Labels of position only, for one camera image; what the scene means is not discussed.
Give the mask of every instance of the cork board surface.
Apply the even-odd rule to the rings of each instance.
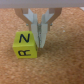
[[[47,8],[33,8],[41,15]],[[63,8],[36,59],[17,59],[15,33],[28,30],[14,9],[0,9],[0,84],[84,84],[84,11]]]

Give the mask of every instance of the brown surface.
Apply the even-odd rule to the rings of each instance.
[[[41,15],[47,9],[32,9]],[[36,59],[17,59],[16,31],[28,30],[14,9],[0,9],[0,84],[84,84],[84,12],[63,8]]]

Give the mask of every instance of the toy block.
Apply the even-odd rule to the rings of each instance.
[[[17,58],[37,58],[37,45],[31,31],[16,32],[13,50]]]

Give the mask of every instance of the yellow cube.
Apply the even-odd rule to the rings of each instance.
[[[16,32],[13,50],[17,58],[37,58],[37,46],[31,31]]]

